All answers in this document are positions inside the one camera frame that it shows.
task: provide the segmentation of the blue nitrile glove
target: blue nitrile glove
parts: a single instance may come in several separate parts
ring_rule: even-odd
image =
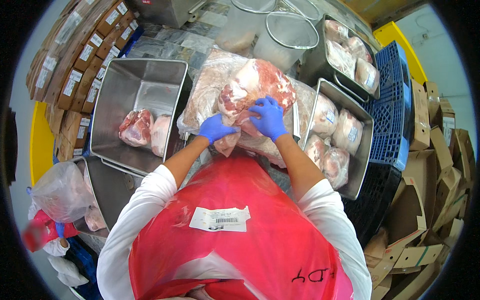
[[[275,143],[282,134],[288,133],[283,124],[283,108],[270,96],[259,98],[255,106],[248,110],[260,114],[261,118],[250,117],[250,121],[264,136],[268,136]]]
[[[239,127],[228,127],[223,125],[222,116],[216,114],[207,118],[202,123],[198,135],[206,137],[210,144],[213,144],[214,141],[217,141],[228,134],[237,133],[239,131]]]
[[[65,231],[65,224],[55,222],[55,229],[57,230],[57,234],[59,238],[63,239],[63,232]]]

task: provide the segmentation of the person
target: person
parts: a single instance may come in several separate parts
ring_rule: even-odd
[[[252,123],[277,146],[293,202],[252,158],[216,156],[178,190],[193,162],[239,128],[221,116],[147,175],[100,253],[109,299],[370,299],[372,281],[340,195],[298,147],[283,109],[260,98]]]
[[[52,256],[64,256],[70,249],[67,238],[79,234],[73,223],[55,222],[33,201],[27,217],[29,222],[22,230],[21,237],[25,248],[30,252],[43,249]]]

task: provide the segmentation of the barcode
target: barcode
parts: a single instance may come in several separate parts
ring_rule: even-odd
[[[220,218],[215,221],[215,223],[232,223],[232,222],[238,222],[238,218]]]

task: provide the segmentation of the stainless steel bin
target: stainless steel bin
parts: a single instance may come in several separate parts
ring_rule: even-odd
[[[337,190],[342,196],[351,200],[356,200],[363,184],[365,172],[367,171],[370,149],[372,147],[373,118],[356,101],[345,94],[345,92],[324,78],[320,78],[318,80],[317,96],[319,93],[324,94],[330,100],[332,100],[338,111],[340,111],[342,108],[345,108],[364,124],[359,148],[355,156],[350,155],[350,163],[348,166],[348,183]],[[311,128],[312,126],[313,112],[315,112],[316,104],[317,103],[315,102],[313,105],[308,128]],[[312,134],[312,131],[310,131],[307,138],[303,140],[301,145],[302,150],[305,150],[305,146],[310,134]]]
[[[85,158],[78,156],[70,161],[77,164],[82,174],[84,174],[84,168],[87,169],[95,204],[100,210],[107,228],[91,231],[84,217],[74,221],[73,225],[79,232],[106,238],[117,222],[121,210],[127,205],[130,197],[135,192],[135,189],[127,187],[125,174],[103,164],[99,157],[91,156]]]
[[[113,59],[98,92],[91,152],[105,164],[137,177],[155,170],[183,146],[177,118],[187,104],[192,80],[187,62],[164,59]],[[132,147],[119,138],[119,126],[131,110],[148,109],[154,119],[171,115],[164,157],[152,153],[150,144]]]
[[[305,52],[304,63],[300,68],[299,80],[308,84],[309,86],[314,86],[317,83],[318,78],[323,77],[331,82],[334,82],[360,103],[368,102],[372,99],[380,99],[380,85],[377,87],[377,90],[374,94],[370,94],[365,88],[363,88],[363,86],[358,84],[355,80],[351,79],[347,75],[343,74],[343,72],[332,66],[332,64],[328,61],[325,38],[325,20],[339,22],[331,15],[326,13],[324,14],[323,19],[315,26],[320,40],[317,47]],[[339,23],[348,28],[349,37],[356,36],[362,40],[368,52],[372,56],[372,65],[378,69],[375,54],[373,53],[370,45],[365,43],[365,41],[348,26],[341,22]]]

